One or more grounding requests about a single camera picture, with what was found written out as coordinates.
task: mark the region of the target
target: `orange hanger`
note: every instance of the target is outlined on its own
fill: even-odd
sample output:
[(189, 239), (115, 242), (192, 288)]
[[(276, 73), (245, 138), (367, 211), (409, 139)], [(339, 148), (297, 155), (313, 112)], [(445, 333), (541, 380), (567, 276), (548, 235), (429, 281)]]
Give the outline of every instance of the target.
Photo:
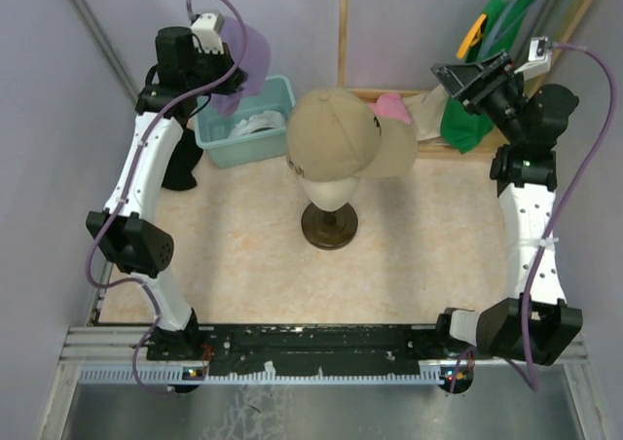
[(469, 31), (463, 38), (462, 43), (460, 43), (460, 46), (458, 47), (458, 58), (464, 58), (467, 51), (469, 51), (469, 48), (476, 46), (480, 40), (483, 39), (486, 21), (487, 16), (485, 14), (481, 14), (474, 24), (472, 24), (471, 28), (469, 28)]

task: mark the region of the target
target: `mannequin head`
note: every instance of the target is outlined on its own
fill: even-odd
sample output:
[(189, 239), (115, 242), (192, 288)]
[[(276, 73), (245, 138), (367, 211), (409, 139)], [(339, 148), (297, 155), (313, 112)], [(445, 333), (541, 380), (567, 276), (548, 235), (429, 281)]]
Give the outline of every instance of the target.
[(358, 177), (329, 182), (314, 182), (303, 177), (299, 179), (310, 201), (323, 211), (337, 211), (348, 203), (360, 180)]

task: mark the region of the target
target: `beige baseball cap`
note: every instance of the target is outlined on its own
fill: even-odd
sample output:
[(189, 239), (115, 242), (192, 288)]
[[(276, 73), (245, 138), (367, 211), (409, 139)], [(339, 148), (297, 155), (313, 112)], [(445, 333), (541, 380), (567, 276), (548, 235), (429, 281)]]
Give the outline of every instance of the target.
[(313, 90), (299, 99), (286, 139), (290, 167), (316, 182), (400, 175), (412, 168), (418, 154), (411, 127), (375, 116), (343, 88)]

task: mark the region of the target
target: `light blue storage bin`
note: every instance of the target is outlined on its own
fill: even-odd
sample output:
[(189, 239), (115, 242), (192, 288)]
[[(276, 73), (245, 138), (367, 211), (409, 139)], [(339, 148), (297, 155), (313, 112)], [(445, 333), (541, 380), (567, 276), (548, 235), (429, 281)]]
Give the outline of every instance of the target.
[[(199, 98), (199, 106), (204, 101), (204, 98)], [(273, 128), (237, 138), (228, 138), (228, 135), (242, 119), (264, 111), (278, 111), (287, 120), (294, 102), (290, 81), (286, 77), (268, 77), (262, 92), (242, 99), (233, 116), (223, 117), (208, 104), (196, 118), (197, 145), (218, 167), (243, 165), (285, 155), (285, 128)]]

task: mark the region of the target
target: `pink cloth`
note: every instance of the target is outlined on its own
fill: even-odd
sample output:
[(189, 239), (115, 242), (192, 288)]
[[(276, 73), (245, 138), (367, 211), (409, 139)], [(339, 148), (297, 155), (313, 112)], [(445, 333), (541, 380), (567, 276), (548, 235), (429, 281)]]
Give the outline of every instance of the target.
[(381, 94), (377, 102), (370, 102), (368, 105), (377, 116), (396, 119), (407, 125), (411, 124), (409, 110), (405, 103), (402, 102), (402, 96), (396, 92)]

